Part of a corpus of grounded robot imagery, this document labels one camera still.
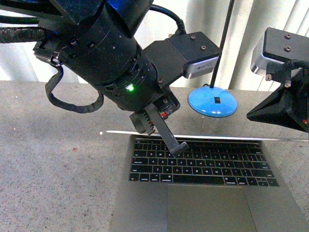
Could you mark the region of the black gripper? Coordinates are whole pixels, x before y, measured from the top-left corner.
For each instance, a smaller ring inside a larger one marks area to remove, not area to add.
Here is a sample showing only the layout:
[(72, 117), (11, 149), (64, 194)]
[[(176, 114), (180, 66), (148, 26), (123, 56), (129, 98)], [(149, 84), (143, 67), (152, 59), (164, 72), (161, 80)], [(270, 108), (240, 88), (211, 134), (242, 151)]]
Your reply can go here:
[(130, 119), (138, 133), (152, 134), (157, 130), (164, 140), (171, 154), (186, 151), (186, 142), (178, 143), (165, 120), (180, 108), (180, 103), (170, 88), (156, 96), (156, 98), (141, 110), (130, 115)]

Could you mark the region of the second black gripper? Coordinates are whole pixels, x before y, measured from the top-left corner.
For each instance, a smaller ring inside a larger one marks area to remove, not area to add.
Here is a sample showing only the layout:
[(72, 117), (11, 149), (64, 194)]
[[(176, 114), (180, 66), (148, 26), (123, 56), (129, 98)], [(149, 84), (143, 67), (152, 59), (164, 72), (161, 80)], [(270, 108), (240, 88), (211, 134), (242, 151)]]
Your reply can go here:
[(309, 62), (289, 60), (267, 64), (267, 76), (281, 85), (247, 113), (251, 121), (309, 131)]

